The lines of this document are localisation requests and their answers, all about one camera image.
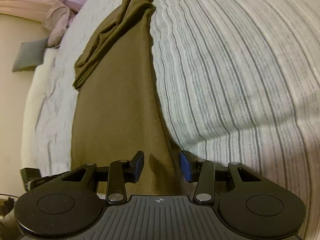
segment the folded brown garment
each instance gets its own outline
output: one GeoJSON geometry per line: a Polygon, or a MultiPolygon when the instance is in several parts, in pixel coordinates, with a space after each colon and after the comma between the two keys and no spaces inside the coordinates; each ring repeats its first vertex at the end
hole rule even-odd
{"type": "MultiPolygon", "coordinates": [[[[178,194],[178,180],[163,122],[152,67],[152,0],[123,0],[97,28],[75,65],[80,90],[73,122],[73,168],[95,162],[130,160],[145,153],[138,184],[127,193],[178,194]]],[[[177,153],[174,150],[174,162],[177,153]]]]}

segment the striped fabric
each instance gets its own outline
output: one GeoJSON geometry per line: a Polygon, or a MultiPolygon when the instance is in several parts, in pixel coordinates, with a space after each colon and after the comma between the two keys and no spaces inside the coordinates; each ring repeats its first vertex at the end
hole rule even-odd
{"type": "MultiPolygon", "coordinates": [[[[88,0],[62,41],[36,131],[50,173],[70,151],[73,64],[120,3],[88,0]]],[[[320,239],[320,0],[154,4],[156,85],[173,139],[198,158],[241,162],[294,192],[307,207],[299,235],[320,239]]]]}

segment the mattress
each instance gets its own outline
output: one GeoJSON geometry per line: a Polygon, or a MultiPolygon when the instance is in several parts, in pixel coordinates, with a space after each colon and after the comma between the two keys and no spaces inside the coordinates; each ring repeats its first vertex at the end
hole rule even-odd
{"type": "MultiPolygon", "coordinates": [[[[88,0],[66,32],[36,127],[44,175],[70,168],[74,63],[121,0],[88,0]]],[[[175,142],[239,161],[305,203],[320,237],[320,0],[154,0],[156,85],[175,142]]]]}

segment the gray plastic panel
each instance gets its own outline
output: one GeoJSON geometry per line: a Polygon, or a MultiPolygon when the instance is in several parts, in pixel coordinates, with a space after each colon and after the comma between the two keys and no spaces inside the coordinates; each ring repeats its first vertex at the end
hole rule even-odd
{"type": "MultiPolygon", "coordinates": [[[[22,240],[31,240],[24,236],[22,240]]],[[[226,228],[210,207],[187,196],[132,196],[129,203],[107,208],[101,219],[70,240],[245,240],[226,228]]],[[[287,240],[299,240],[291,236],[287,240]]]]}

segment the gray pillow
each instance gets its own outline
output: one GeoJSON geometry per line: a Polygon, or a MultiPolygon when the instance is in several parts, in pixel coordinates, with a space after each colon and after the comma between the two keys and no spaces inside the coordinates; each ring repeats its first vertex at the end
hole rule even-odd
{"type": "Polygon", "coordinates": [[[41,65],[43,63],[47,43],[48,38],[23,42],[20,46],[12,71],[15,72],[17,70],[41,65]]]}

